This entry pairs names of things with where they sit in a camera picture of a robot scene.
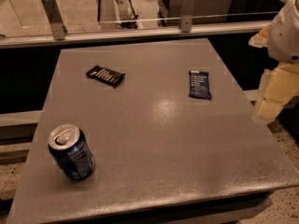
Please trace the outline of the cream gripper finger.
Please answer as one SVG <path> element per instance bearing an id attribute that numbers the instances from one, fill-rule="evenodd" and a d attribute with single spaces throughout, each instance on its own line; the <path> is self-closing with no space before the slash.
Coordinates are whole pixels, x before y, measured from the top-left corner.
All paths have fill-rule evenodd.
<path id="1" fill-rule="evenodd" d="M 299 92 L 299 64 L 279 63 L 273 71 L 263 72 L 255 104 L 255 120 L 274 120 Z"/>

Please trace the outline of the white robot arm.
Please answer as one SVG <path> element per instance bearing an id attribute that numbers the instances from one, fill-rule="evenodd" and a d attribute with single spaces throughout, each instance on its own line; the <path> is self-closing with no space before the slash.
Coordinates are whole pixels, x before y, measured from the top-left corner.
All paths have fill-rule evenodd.
<path id="1" fill-rule="evenodd" d="M 299 92 L 299 0 L 288 0 L 272 22 L 249 40 L 249 45 L 267 48 L 278 61 L 273 70 L 262 74 L 253 118 L 268 124 Z"/>

